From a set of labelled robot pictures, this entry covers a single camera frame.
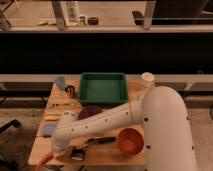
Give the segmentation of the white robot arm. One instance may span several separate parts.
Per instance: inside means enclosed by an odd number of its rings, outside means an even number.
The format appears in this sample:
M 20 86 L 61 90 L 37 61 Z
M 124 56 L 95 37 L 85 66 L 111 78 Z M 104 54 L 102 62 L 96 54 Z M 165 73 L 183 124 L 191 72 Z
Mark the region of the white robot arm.
M 198 170 L 186 105 L 177 91 L 166 86 L 80 121 L 63 113 L 51 137 L 52 150 L 61 153 L 76 138 L 132 125 L 144 127 L 148 171 Z

